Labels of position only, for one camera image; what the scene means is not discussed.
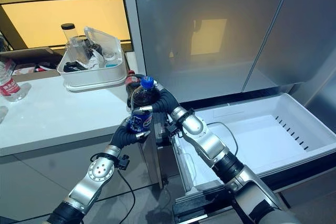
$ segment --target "water bottle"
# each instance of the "water bottle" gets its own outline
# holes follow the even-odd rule
[[[0,94],[9,102],[16,102],[26,96],[25,89],[13,80],[5,68],[5,65],[0,62]]]
[[[158,90],[154,87],[154,79],[152,77],[143,77],[140,84],[141,86],[133,92],[131,98],[132,111],[138,107],[151,105],[160,97]],[[132,113],[129,122],[130,131],[133,133],[147,131],[151,124],[152,116],[152,113],[144,115]]]
[[[128,94],[127,107],[131,108],[131,97],[133,95],[133,92],[136,90],[136,88],[140,86],[140,79],[135,76],[135,72],[133,70],[128,71],[125,85]]]

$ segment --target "white countertop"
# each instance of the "white countertop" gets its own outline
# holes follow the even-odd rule
[[[73,93],[63,81],[28,81],[31,89],[18,102],[0,97],[9,109],[0,123],[0,156],[111,134],[129,116],[124,85]]]

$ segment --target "red label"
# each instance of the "red label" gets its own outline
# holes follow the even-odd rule
[[[128,76],[125,80],[125,84],[129,84],[131,82],[140,82],[139,78],[135,77],[135,76]]]
[[[20,86],[11,78],[5,84],[0,85],[0,94],[4,97],[10,96],[20,90]]]

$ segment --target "yellow wall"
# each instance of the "yellow wall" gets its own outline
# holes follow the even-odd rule
[[[80,35],[89,26],[130,39],[123,0],[46,0],[2,7],[28,48],[65,44],[63,23],[74,23]]]
[[[3,9],[28,48],[65,44],[63,23],[74,23],[80,35],[89,26],[130,39],[122,0],[42,1],[3,5]]]

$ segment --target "white storage bin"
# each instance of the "white storage bin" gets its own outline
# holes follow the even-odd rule
[[[336,135],[288,94],[199,110],[206,123],[223,122],[238,143],[238,159],[259,176],[266,176],[336,151]],[[209,128],[234,153],[236,146],[221,124]],[[175,136],[179,168],[188,173],[191,185],[222,184],[197,155],[194,147]]]
[[[117,85],[123,83],[127,76],[123,52],[121,56],[121,63],[114,67],[64,72],[64,65],[69,62],[69,57],[65,53],[57,71],[63,76],[66,88],[71,91]]]

